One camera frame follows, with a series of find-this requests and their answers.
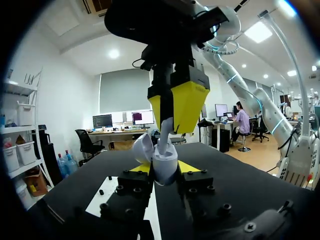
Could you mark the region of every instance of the computer monitor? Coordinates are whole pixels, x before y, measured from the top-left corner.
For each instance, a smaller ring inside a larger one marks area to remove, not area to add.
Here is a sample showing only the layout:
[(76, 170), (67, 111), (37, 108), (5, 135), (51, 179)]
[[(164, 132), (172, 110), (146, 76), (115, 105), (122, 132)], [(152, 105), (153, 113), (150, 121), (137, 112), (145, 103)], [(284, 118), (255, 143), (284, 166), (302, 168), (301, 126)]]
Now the computer monitor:
[(207, 116), (207, 109), (206, 109), (206, 105), (205, 104), (203, 105), (201, 112), (202, 112), (202, 117), (203, 118), (207, 118), (208, 117)]
[(137, 111), (132, 113), (133, 125), (141, 124), (154, 124), (154, 112), (153, 111)]
[(93, 116), (92, 118), (93, 118), (93, 127), (95, 129), (99, 129), (102, 127), (112, 128), (112, 115), (111, 114)]
[(225, 104), (215, 104), (215, 113), (217, 117), (223, 117), (228, 112), (228, 106)]
[(237, 109), (237, 106), (233, 106), (233, 113), (234, 113), (234, 115), (237, 115), (238, 112), (239, 112), (239, 111), (238, 111), (238, 109)]

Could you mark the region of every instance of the storage bin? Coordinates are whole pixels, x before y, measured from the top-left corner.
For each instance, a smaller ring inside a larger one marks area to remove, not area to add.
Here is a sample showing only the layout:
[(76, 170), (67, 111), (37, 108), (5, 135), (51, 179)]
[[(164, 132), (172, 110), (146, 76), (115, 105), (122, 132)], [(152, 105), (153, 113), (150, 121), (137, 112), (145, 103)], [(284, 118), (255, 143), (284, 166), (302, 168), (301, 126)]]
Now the storage bin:
[(31, 206), (35, 203), (35, 200), (31, 197), (30, 193), (27, 189), (27, 184), (22, 180), (18, 180), (15, 183), (15, 191), (18, 194), (23, 206), (25, 209), (31, 208)]
[(31, 126), (35, 125), (35, 105), (23, 104), (17, 101), (17, 125)]
[(8, 172), (11, 173), (19, 168), (17, 147), (12, 146), (3, 149), (4, 160), (8, 168)]
[(21, 160), (24, 165), (28, 165), (36, 161), (34, 143), (34, 141), (31, 141), (24, 144), (16, 145), (18, 149), (17, 152), (19, 160)]

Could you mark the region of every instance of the computer tower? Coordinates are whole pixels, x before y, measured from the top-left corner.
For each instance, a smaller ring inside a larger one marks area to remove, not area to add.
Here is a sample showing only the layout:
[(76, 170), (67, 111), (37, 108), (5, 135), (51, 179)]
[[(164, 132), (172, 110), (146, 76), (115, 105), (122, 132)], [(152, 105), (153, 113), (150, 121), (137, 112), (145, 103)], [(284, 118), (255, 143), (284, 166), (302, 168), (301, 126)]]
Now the computer tower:
[[(212, 133), (212, 141), (211, 146), (217, 147), (217, 129), (213, 129)], [(225, 129), (220, 129), (220, 152), (226, 153), (229, 152), (230, 149), (230, 131)]]

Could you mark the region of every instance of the person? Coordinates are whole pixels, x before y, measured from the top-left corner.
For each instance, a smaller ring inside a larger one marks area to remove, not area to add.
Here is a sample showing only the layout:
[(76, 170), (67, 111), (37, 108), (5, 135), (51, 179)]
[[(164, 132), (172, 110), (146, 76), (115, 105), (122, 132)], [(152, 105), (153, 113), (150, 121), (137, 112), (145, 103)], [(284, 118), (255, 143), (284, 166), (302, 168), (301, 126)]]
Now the person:
[(237, 141), (240, 133), (247, 134), (250, 132), (250, 123), (249, 123), (249, 116), (243, 109), (241, 102), (238, 101), (236, 103), (236, 109), (239, 111), (236, 117), (233, 119), (235, 122), (239, 123), (239, 126), (235, 127), (232, 132), (230, 144), (231, 146), (234, 145), (234, 142)]

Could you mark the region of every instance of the desk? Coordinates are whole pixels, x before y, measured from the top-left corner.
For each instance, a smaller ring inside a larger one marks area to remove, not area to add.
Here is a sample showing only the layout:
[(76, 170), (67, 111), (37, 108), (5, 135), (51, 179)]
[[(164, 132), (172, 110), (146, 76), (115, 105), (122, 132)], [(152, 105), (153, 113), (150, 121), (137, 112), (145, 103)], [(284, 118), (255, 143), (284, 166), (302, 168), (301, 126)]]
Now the desk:
[[(295, 219), (305, 224), (296, 229), (304, 230), (304, 236), (314, 233), (312, 229), (315, 228), (311, 224), (318, 222), (305, 219), (308, 211), (318, 216), (315, 213), (314, 192), (289, 184), (200, 142), (176, 145), (175, 148), (180, 160), (212, 173), (216, 196), (232, 205), (230, 221), (253, 219), (267, 209), (279, 209), (290, 199), (294, 202)], [(61, 181), (42, 199), (66, 219), (74, 216), (75, 207), (86, 210), (107, 176), (118, 176), (123, 170), (139, 165), (129, 150), (102, 152)], [(155, 184), (155, 196), (162, 240), (193, 239), (192, 223), (186, 217), (176, 183), (170, 186)], [(37, 219), (43, 217), (39, 202), (28, 212)]]
[(88, 133), (92, 136), (119, 136), (119, 135), (134, 135), (134, 134), (144, 134), (146, 129), (139, 130), (128, 130), (128, 131), (93, 131)]
[(221, 123), (214, 123), (212, 122), (212, 124), (214, 126), (216, 126), (216, 149), (218, 151), (220, 151), (220, 128), (221, 128), (221, 125), (233, 125), (234, 124), (234, 121), (227, 121), (227, 122), (221, 122)]

